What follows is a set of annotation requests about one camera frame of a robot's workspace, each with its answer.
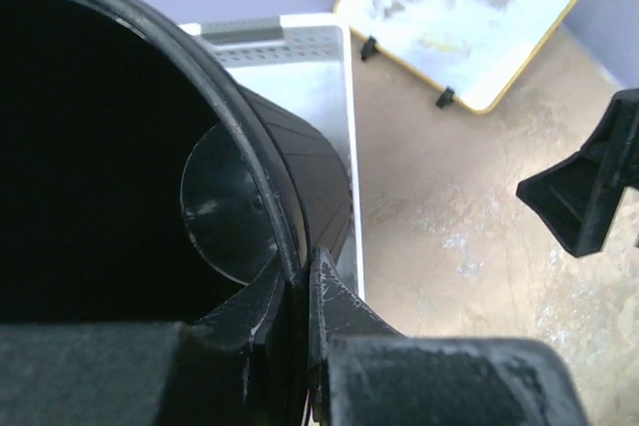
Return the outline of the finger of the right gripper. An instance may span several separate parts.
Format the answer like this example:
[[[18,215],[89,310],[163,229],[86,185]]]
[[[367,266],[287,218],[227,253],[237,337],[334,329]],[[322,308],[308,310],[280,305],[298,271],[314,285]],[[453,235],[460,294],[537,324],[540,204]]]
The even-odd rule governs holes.
[[[516,196],[573,257],[602,250],[621,197],[638,188],[638,91],[616,92],[578,152],[517,186]]]

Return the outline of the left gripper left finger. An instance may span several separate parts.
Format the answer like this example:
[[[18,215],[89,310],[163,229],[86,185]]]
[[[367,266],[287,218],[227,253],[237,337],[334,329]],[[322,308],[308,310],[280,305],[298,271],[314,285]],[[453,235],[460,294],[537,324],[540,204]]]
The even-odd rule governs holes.
[[[274,258],[193,328],[191,425],[282,425],[288,352],[286,286]]]

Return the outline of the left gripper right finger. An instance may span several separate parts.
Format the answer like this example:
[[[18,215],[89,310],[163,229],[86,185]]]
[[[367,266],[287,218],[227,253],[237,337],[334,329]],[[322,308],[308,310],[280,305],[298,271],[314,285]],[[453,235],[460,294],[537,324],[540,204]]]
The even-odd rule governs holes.
[[[328,345],[335,335],[398,336],[399,332],[377,315],[339,277],[324,246],[310,264],[309,402],[316,423],[329,423]]]

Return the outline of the large black plastic container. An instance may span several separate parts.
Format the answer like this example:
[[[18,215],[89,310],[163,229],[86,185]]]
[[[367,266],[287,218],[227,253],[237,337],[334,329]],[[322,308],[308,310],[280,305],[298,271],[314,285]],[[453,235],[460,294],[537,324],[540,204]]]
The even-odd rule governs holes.
[[[140,0],[1,0],[1,319],[193,321],[351,223],[346,169]]]

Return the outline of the white perforated plastic basket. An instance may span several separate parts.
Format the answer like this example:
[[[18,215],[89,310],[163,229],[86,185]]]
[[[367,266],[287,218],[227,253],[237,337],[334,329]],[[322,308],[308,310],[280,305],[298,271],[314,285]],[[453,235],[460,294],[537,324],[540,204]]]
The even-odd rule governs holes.
[[[350,33],[330,13],[184,23],[182,29],[241,85],[303,118],[332,144],[348,173],[352,222],[336,261],[365,295]]]

